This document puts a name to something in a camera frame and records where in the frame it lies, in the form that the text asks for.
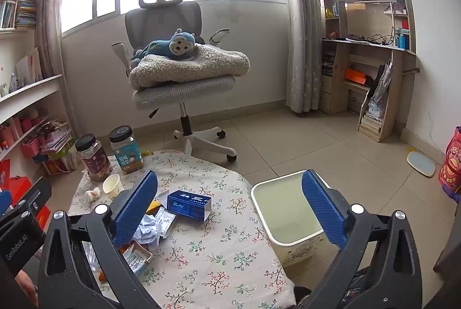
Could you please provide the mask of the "person's left hand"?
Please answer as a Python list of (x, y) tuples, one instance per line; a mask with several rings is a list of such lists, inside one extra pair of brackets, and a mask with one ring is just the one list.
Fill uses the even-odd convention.
[(23, 292), (28, 296), (30, 301), (36, 307), (38, 307), (37, 290), (28, 274), (25, 273), (25, 271), (20, 270), (15, 277), (15, 281), (18, 284), (18, 286), (23, 290)]

